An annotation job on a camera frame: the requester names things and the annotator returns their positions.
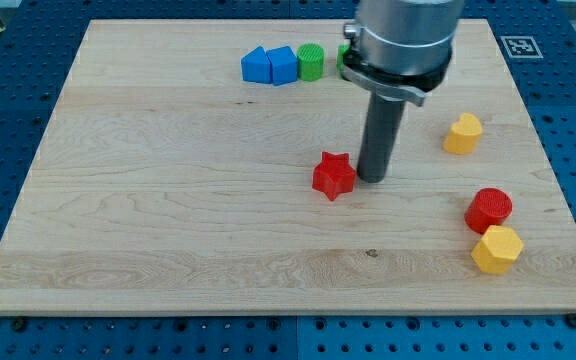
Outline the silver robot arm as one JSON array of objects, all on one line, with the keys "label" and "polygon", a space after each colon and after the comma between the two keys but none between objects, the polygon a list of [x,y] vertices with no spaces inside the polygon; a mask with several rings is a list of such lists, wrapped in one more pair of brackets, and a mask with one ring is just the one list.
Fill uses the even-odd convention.
[{"label": "silver robot arm", "polygon": [[342,76],[389,101],[422,106],[443,80],[463,0],[361,0],[344,24]]}]

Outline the green block behind arm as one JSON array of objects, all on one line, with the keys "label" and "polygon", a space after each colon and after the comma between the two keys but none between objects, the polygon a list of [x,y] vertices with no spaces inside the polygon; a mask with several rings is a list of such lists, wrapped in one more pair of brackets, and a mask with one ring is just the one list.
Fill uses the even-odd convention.
[{"label": "green block behind arm", "polygon": [[336,68],[339,76],[342,75],[344,67],[344,55],[350,49],[348,44],[339,45],[337,48]]}]

